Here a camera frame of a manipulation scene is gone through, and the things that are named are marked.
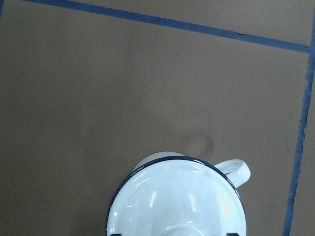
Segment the white enamel cup lid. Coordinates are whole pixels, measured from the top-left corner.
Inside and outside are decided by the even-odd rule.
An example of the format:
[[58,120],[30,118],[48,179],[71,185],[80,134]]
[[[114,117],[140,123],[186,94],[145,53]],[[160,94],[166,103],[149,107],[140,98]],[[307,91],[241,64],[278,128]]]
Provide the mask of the white enamel cup lid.
[[157,160],[130,173],[115,192],[106,234],[227,236],[247,233],[242,200],[220,173],[188,160]]

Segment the white enamel cup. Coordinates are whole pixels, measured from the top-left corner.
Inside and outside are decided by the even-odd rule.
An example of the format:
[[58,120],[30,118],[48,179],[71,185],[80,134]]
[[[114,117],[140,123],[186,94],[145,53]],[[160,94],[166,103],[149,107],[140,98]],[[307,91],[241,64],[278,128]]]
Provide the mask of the white enamel cup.
[[141,169],[146,165],[156,163],[158,159],[160,161],[181,159],[207,166],[223,175],[223,177],[226,178],[235,188],[238,188],[239,186],[246,183],[251,176],[251,171],[248,165],[242,160],[233,159],[221,162],[216,165],[211,165],[210,163],[201,159],[170,151],[158,152],[145,157],[132,169],[131,172],[134,173],[136,170]]

